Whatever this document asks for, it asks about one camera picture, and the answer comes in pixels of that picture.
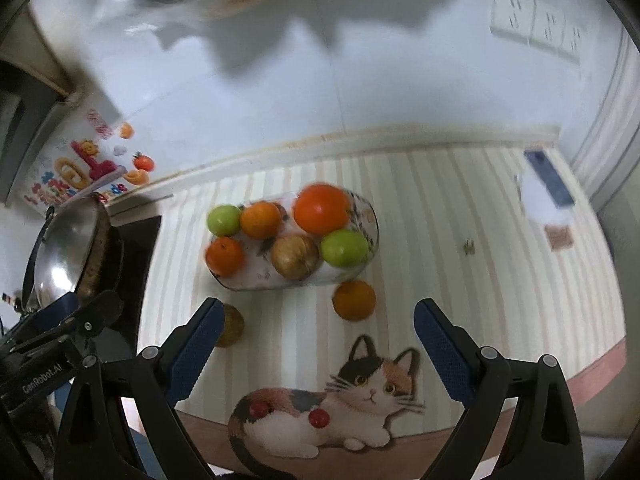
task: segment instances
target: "cat face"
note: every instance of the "cat face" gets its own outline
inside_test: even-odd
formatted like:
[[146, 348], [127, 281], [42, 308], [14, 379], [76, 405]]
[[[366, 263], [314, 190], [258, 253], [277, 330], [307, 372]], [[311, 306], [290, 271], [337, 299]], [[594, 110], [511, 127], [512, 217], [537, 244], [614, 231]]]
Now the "cat face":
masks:
[[417, 406], [414, 401], [414, 378], [418, 368], [418, 351], [409, 348], [393, 361], [376, 354], [368, 335], [356, 339], [349, 360], [327, 391], [361, 412], [372, 415], [391, 415]]

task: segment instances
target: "onion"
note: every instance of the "onion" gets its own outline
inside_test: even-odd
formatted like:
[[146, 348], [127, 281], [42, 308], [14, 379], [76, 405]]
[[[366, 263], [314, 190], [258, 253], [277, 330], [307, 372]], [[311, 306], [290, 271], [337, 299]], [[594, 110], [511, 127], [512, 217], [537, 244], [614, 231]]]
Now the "onion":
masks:
[[318, 268], [320, 251], [308, 236], [283, 236], [271, 247], [271, 263], [283, 278], [305, 280]]

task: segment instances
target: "calico cat illustration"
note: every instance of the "calico cat illustration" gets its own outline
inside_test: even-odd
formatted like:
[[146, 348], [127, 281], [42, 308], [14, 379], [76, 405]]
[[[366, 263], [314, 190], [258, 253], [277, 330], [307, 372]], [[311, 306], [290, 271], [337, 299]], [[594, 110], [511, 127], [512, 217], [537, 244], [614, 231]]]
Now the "calico cat illustration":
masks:
[[408, 348], [394, 360], [380, 357], [373, 340], [361, 335], [324, 392], [264, 388], [244, 396], [228, 424], [236, 456], [261, 477], [282, 478], [282, 472], [249, 453], [245, 439], [274, 456], [297, 458], [316, 457], [319, 446], [351, 451], [386, 446], [391, 438], [385, 428], [389, 415], [424, 409], [415, 400], [419, 356]]

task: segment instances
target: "red tomato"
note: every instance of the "red tomato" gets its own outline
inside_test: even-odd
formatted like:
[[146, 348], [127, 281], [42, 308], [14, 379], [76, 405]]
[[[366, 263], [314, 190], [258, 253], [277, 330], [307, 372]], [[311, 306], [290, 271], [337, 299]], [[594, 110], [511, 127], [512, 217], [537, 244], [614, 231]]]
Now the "red tomato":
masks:
[[349, 207], [347, 194], [339, 187], [311, 184], [293, 205], [293, 218], [307, 233], [324, 236], [347, 225]]
[[264, 400], [254, 400], [249, 404], [249, 415], [253, 418], [264, 418], [271, 412], [269, 403]]
[[330, 419], [331, 417], [329, 417], [329, 414], [321, 408], [316, 408], [309, 412], [309, 424], [314, 428], [318, 428], [318, 430], [327, 427]]
[[156, 167], [155, 162], [150, 156], [142, 155], [140, 152], [136, 152], [133, 156], [133, 165], [137, 170], [153, 171]]

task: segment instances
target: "green apple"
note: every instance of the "green apple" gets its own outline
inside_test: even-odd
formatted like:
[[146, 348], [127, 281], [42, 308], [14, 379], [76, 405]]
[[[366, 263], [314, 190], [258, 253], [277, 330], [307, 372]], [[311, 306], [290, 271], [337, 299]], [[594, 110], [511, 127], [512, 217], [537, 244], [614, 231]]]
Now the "green apple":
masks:
[[234, 235], [240, 230], [240, 213], [234, 205], [219, 205], [207, 215], [207, 227], [216, 236]]
[[322, 259], [333, 267], [355, 267], [366, 259], [369, 243], [362, 233], [338, 229], [322, 239], [320, 252]]

